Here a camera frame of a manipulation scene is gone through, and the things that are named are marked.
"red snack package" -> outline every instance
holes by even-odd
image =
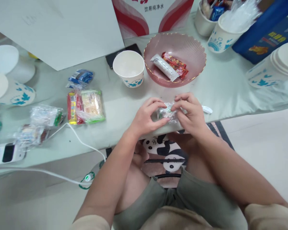
[[[180,60],[174,58],[173,56],[169,55],[168,53],[164,52],[161,56],[170,66],[175,65],[177,67],[182,67],[183,69],[186,68],[186,64],[182,63]]]
[[[68,122],[72,125],[84,124],[84,120],[77,116],[76,108],[82,110],[81,96],[72,91],[67,95]]]
[[[181,80],[183,80],[187,75],[187,73],[189,72],[188,70],[182,68],[176,68],[175,71],[179,74]]]
[[[185,76],[189,72],[186,69],[186,64],[166,52],[164,52],[161,57],[179,74],[181,80],[185,78]]]

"beige sleeve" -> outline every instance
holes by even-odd
[[[288,230],[288,208],[278,204],[250,204],[245,218],[250,230]]]
[[[110,230],[110,226],[101,216],[89,215],[76,220],[69,230]]]

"smartphone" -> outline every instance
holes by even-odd
[[[142,56],[142,53],[141,53],[140,49],[138,48],[138,45],[134,43],[134,44],[131,45],[131,46],[125,47],[125,48],[123,48],[123,49],[121,49],[121,50],[119,50],[119,51],[116,51],[116,52],[111,53],[111,54],[109,54],[109,55],[106,56],[106,60],[107,60],[107,63],[108,63],[108,65],[109,65],[110,69],[113,69],[113,61],[114,61],[115,57],[116,57],[119,53],[121,53],[121,52],[123,52],[123,51],[125,51],[125,50],[135,51],[135,52],[137,52],[139,55]]]

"hand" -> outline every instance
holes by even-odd
[[[177,118],[186,131],[192,136],[198,137],[209,130],[205,123],[202,105],[192,93],[176,95],[175,101],[171,111],[177,110]],[[187,113],[184,114],[181,108],[185,109]]]
[[[150,117],[157,108],[166,108],[164,102],[159,98],[151,97],[145,101],[139,108],[128,130],[139,138],[142,135],[148,134],[164,126],[169,122],[169,118],[162,118],[159,121],[153,122]]]

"shorts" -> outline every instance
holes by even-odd
[[[242,211],[220,186],[199,180],[183,168],[177,189],[164,189],[152,177],[140,197],[114,216],[113,227],[115,230],[138,230],[163,206],[194,211],[213,227],[248,229]]]

